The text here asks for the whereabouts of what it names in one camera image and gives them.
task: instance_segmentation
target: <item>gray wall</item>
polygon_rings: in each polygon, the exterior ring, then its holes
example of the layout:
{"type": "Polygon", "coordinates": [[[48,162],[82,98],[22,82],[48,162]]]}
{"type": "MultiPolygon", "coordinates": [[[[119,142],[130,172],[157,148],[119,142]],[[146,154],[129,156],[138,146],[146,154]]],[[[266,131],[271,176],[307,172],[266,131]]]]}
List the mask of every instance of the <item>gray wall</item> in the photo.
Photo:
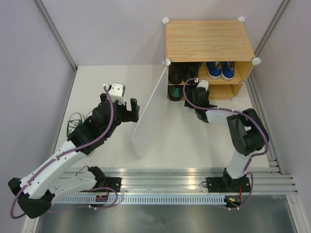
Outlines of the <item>gray wall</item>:
{"type": "Polygon", "coordinates": [[[161,64],[162,19],[246,18],[255,49],[281,0],[43,0],[78,65],[161,64]]]}
{"type": "Polygon", "coordinates": [[[18,233],[7,182],[50,156],[74,73],[31,0],[0,2],[0,32],[0,231],[18,233]]]}
{"type": "Polygon", "coordinates": [[[311,1],[293,0],[270,37],[254,77],[278,158],[294,176],[311,221],[311,1]]]}

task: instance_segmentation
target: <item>green sneaker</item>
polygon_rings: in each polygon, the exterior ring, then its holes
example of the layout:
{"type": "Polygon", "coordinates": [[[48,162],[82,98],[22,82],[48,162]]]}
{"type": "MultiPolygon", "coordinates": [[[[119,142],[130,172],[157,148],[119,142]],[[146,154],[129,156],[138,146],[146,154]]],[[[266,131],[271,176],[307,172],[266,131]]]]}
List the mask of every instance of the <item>green sneaker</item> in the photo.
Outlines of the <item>green sneaker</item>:
{"type": "Polygon", "coordinates": [[[67,124],[67,137],[71,134],[78,125],[81,125],[84,121],[83,116],[80,113],[74,113],[68,120],[67,124]]]}

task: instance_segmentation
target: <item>wooden shoe rack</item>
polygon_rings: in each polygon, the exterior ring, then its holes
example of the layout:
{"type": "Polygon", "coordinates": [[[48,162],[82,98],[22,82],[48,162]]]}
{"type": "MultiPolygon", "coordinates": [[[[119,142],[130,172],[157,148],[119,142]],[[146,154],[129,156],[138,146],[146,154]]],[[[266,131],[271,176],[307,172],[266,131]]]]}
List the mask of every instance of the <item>wooden shoe rack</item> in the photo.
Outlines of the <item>wooden shoe rack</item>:
{"type": "Polygon", "coordinates": [[[238,20],[170,21],[166,24],[166,57],[171,63],[202,62],[198,78],[208,81],[210,100],[237,96],[255,58],[243,23],[238,20]],[[235,62],[234,78],[211,79],[204,63],[208,61],[235,62]]]}

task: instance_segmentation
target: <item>table surface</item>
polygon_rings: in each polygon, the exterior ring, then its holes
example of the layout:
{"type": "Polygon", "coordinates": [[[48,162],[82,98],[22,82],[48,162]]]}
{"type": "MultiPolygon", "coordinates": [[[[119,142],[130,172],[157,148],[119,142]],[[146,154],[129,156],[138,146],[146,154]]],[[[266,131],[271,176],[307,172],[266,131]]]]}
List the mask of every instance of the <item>table surface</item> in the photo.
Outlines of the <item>table surface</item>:
{"type": "MultiPolygon", "coordinates": [[[[136,98],[141,116],[159,80],[163,65],[79,66],[66,109],[56,149],[66,140],[67,121],[79,112],[84,117],[100,102],[103,84],[126,86],[125,101],[136,98]]],[[[239,92],[239,101],[214,100],[221,107],[244,110],[252,107],[246,86],[239,92]]],[[[145,156],[137,158],[132,142],[136,123],[122,123],[104,145],[95,149],[73,167],[99,166],[118,168],[215,168],[226,167],[234,147],[228,127],[206,124],[197,119],[193,109],[184,102],[169,101],[162,113],[155,135],[145,156]]],[[[268,168],[266,156],[253,159],[252,168],[268,168]]]]}

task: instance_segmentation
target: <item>shoe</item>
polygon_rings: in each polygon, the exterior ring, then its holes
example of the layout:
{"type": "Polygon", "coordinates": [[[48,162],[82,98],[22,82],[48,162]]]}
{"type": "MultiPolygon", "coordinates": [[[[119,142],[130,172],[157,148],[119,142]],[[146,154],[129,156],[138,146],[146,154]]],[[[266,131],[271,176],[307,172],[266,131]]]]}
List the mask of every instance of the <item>shoe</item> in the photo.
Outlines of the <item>shoe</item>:
{"type": "Polygon", "coordinates": [[[220,62],[206,62],[205,66],[206,66],[208,75],[212,79],[218,79],[221,76],[222,68],[220,66],[220,62]]]}
{"type": "Polygon", "coordinates": [[[185,64],[183,62],[174,62],[169,66],[169,82],[171,84],[181,84],[183,81],[183,72],[185,64]]]}
{"type": "Polygon", "coordinates": [[[74,113],[68,120],[67,124],[67,137],[71,134],[78,125],[81,125],[84,121],[83,116],[80,113],[74,113]]]}
{"type": "Polygon", "coordinates": [[[183,77],[184,82],[186,82],[188,79],[194,79],[199,76],[199,69],[201,64],[201,62],[187,62],[185,64],[185,73],[183,77]]]}
{"type": "MultiPolygon", "coordinates": [[[[90,112],[87,114],[86,118],[92,116],[92,113],[93,113],[93,111],[90,111],[90,112]]],[[[87,157],[90,157],[90,156],[94,153],[94,151],[95,151],[95,150],[93,150],[90,154],[88,154],[87,157]]]]}
{"type": "Polygon", "coordinates": [[[232,80],[234,77],[234,62],[222,62],[222,65],[222,78],[227,81],[232,80]]]}
{"type": "Polygon", "coordinates": [[[180,101],[183,93],[183,86],[169,85],[169,98],[172,101],[180,101]]]}

